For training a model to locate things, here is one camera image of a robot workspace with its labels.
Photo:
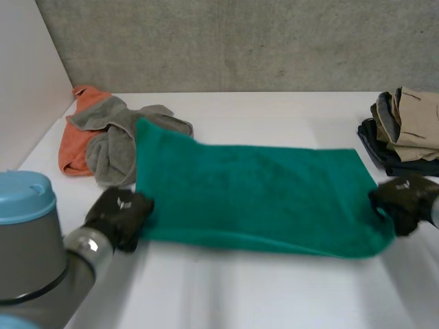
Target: folded khaki shirt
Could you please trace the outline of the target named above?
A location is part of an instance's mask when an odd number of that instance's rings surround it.
[[[390,93],[380,94],[374,105],[377,139],[389,143],[402,162],[439,158],[439,94],[402,87],[399,105]]]

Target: gray wall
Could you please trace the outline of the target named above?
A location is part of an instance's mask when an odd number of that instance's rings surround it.
[[[37,0],[73,85],[439,90],[438,0]]]

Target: white surface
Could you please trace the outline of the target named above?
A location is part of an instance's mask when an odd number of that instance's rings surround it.
[[[132,109],[169,107],[205,143],[355,148],[377,182],[387,179],[356,136],[376,93],[118,96]],[[93,178],[59,172],[64,125],[51,128],[22,169],[50,177],[69,232],[101,190]],[[132,256],[117,254],[68,328],[439,328],[438,264],[439,231],[429,226],[362,261],[144,244]]]
[[[72,102],[34,0],[1,0],[0,170],[17,168]]]

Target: gray towel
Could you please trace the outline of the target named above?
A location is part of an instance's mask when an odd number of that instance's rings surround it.
[[[144,117],[152,123],[189,136],[192,125],[173,117],[162,105],[129,110],[124,101],[109,97],[69,121],[79,130],[104,130],[88,142],[86,163],[102,186],[124,186],[136,181],[136,121]]]

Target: white table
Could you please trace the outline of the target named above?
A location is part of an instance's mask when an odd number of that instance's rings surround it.
[[[120,94],[131,109],[155,103],[192,122],[205,143],[355,148],[377,93]],[[67,114],[73,113],[75,103]],[[102,190],[58,170],[62,117],[21,167],[47,175],[62,230],[80,226]],[[171,243],[117,254],[67,328],[439,328],[439,231],[423,224],[369,260],[214,252]]]

